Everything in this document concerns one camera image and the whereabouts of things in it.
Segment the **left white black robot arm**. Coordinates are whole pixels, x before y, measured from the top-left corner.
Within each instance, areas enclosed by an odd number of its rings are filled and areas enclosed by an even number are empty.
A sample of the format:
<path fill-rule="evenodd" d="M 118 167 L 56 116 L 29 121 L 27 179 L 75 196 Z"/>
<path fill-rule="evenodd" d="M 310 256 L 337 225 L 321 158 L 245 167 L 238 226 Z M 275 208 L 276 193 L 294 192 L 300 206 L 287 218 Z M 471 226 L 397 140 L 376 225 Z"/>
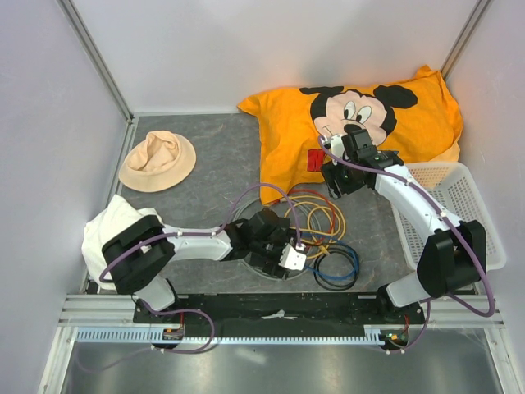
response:
<path fill-rule="evenodd" d="M 171 262 L 248 258 L 267 275 L 286 278 L 303 270 L 307 259 L 291 220 L 269 208 L 208 229 L 168 226 L 148 215 L 109 240 L 102 254 L 107 266 L 100 282 L 114 285 L 121 295 L 136 296 L 163 323 L 173 322 L 180 313 L 175 290 L 160 275 Z"/>

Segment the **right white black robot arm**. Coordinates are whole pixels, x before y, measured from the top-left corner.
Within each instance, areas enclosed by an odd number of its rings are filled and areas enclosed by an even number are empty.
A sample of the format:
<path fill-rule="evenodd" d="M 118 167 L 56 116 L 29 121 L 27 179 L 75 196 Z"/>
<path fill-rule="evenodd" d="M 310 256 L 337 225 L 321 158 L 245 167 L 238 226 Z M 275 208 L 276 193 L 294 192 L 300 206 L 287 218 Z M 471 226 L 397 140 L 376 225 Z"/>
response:
<path fill-rule="evenodd" d="M 463 301 L 473 313 L 490 317 L 495 301 L 486 275 L 486 230 L 477 220 L 467 222 L 439 204 L 411 175 L 397 152 L 379 150 L 368 131 L 317 138 L 330 159 L 322 176 L 335 198 L 364 186 L 387 199 L 413 226 L 424 247 L 413 272 L 381 287 L 375 310 L 385 323 L 394 323 L 405 306 L 436 300 L 468 285 L 481 282 L 488 309 L 482 311 Z"/>

